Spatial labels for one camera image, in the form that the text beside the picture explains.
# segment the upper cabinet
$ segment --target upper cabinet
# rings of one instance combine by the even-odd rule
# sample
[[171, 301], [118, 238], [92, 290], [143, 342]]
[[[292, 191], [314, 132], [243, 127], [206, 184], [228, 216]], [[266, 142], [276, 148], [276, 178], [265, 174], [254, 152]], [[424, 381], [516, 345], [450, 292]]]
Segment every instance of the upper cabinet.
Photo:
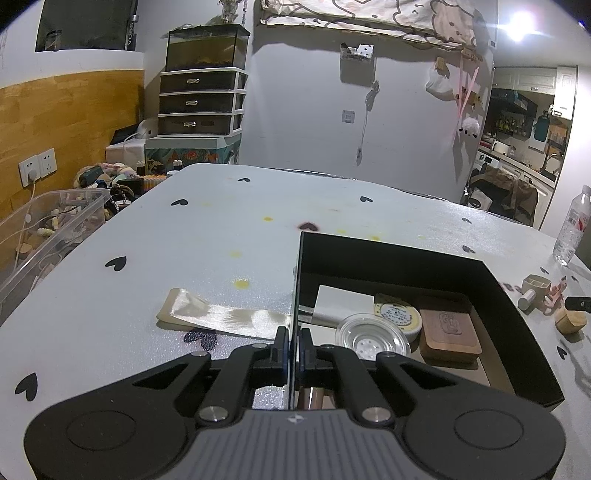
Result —
[[500, 67], [495, 69], [495, 79], [492, 86], [554, 95], [556, 92], [556, 69]]
[[556, 95], [552, 114], [567, 120], [573, 119], [574, 96], [577, 89], [577, 69], [558, 67]]
[[545, 93], [554, 96], [552, 115], [573, 119], [574, 97], [577, 90], [577, 69], [499, 67], [495, 69], [494, 88], [519, 90], [520, 92]]
[[515, 90], [556, 94], [556, 69], [515, 70]]
[[516, 69], [498, 68], [495, 69], [495, 77], [492, 81], [494, 88], [505, 88], [515, 90]]

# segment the yellow stain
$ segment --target yellow stain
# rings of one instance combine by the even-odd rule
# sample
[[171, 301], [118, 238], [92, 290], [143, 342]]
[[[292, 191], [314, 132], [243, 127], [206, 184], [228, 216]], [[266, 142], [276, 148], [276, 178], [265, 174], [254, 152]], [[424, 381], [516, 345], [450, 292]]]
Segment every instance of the yellow stain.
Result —
[[239, 278], [238, 280], [234, 280], [234, 286], [238, 290], [246, 290], [248, 287], [251, 286], [251, 283], [248, 280], [245, 280], [244, 278]]

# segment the plastic water bottle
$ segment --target plastic water bottle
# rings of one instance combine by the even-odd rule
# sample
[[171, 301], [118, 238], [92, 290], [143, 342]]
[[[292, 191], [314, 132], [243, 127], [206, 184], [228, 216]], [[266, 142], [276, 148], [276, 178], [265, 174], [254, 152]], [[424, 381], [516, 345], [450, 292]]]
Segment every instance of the plastic water bottle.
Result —
[[566, 216], [560, 231], [552, 256], [561, 265], [568, 265], [574, 252], [583, 238], [583, 232], [591, 216], [591, 187], [583, 185], [583, 193], [570, 204], [569, 214]]

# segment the cartoon fabric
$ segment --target cartoon fabric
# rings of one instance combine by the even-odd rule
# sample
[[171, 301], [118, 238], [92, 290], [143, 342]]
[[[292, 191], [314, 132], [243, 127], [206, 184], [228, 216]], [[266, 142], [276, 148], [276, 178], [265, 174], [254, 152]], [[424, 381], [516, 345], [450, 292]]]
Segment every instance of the cartoon fabric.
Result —
[[476, 48], [469, 0], [261, 0], [266, 25], [388, 35], [446, 50]]

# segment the plastic storage bin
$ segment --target plastic storage bin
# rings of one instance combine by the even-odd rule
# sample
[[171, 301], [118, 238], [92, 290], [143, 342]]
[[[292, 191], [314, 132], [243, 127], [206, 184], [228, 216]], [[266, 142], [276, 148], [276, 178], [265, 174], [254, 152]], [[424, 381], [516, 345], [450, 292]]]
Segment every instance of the plastic storage bin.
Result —
[[[43, 193], [0, 223], [0, 325], [57, 264], [105, 223], [103, 205], [109, 198], [103, 189]], [[54, 233], [44, 238], [39, 228]], [[15, 263], [19, 245], [23, 252]]]
[[242, 114], [158, 115], [158, 136], [235, 135], [241, 132]]

